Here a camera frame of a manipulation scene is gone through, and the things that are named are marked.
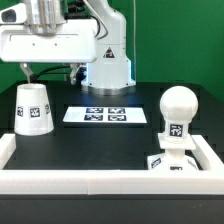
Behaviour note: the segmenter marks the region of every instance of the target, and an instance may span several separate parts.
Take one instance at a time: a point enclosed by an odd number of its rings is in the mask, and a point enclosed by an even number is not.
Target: white pawn-shaped object
[[[185,155],[185,150],[196,149],[188,126],[197,109],[198,100],[186,87],[172,87],[163,94],[160,110],[166,124],[165,131],[159,133],[158,138],[160,148],[165,149],[165,153],[148,157],[149,170],[198,170],[195,160]]]

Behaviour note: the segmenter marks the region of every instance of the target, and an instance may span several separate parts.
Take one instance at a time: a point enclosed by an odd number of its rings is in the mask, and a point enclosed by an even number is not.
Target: white plastic frame
[[[1,170],[0,194],[224,194],[222,161],[200,135],[193,151],[204,169],[194,172],[121,170]],[[15,135],[0,139],[1,169],[15,150]]]

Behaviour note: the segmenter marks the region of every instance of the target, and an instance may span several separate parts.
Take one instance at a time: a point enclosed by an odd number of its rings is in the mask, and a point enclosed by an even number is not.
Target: white cup
[[[54,129],[45,85],[24,84],[17,87],[15,132],[43,135]]]

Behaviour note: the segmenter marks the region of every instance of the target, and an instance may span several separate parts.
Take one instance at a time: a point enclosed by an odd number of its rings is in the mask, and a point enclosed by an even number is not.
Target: black cable
[[[44,69],[43,71],[41,71],[40,73],[38,73],[36,76],[37,76],[37,78],[39,78],[42,75],[50,74],[48,72],[58,70],[58,69],[63,69],[63,68],[71,68],[71,67],[69,65],[59,65],[59,66],[47,68],[47,69]]]
[[[93,18],[97,22],[98,30],[95,35],[95,37],[97,37],[100,33],[101,25],[100,25],[100,21],[95,16],[84,14],[84,13],[66,13],[65,14],[65,19],[89,19],[89,18]]]

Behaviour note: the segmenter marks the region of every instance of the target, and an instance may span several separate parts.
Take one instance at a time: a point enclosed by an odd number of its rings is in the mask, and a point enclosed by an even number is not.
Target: green backdrop
[[[0,8],[18,2],[1,0]],[[197,83],[224,102],[224,1],[136,2],[137,81]],[[109,3],[127,18],[127,53],[133,59],[133,1]],[[0,63],[0,91],[22,79],[18,64]]]

